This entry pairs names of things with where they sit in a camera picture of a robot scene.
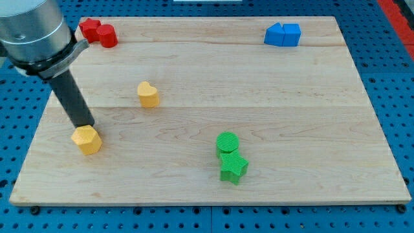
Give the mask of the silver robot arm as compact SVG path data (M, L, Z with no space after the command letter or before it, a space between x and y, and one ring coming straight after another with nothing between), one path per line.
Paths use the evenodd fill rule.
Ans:
M55 78L89 47L78 41L55 0L1 0L1 44L28 76Z

